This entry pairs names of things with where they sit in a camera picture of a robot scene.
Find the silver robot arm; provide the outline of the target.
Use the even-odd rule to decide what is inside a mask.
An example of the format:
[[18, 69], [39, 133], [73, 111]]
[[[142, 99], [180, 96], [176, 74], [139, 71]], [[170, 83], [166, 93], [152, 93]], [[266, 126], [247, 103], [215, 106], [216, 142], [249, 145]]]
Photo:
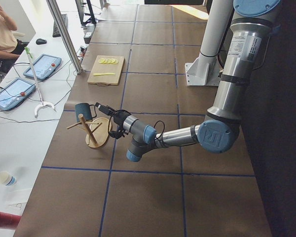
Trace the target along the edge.
[[192, 86], [218, 87], [212, 107], [200, 125], [157, 133], [126, 110], [96, 103], [113, 118], [120, 138], [132, 134], [126, 156], [138, 162], [154, 149], [200, 144], [212, 153], [229, 150], [239, 135], [240, 110], [262, 41], [271, 35], [281, 8], [279, 0], [215, 0], [212, 2], [199, 56], [185, 65]]

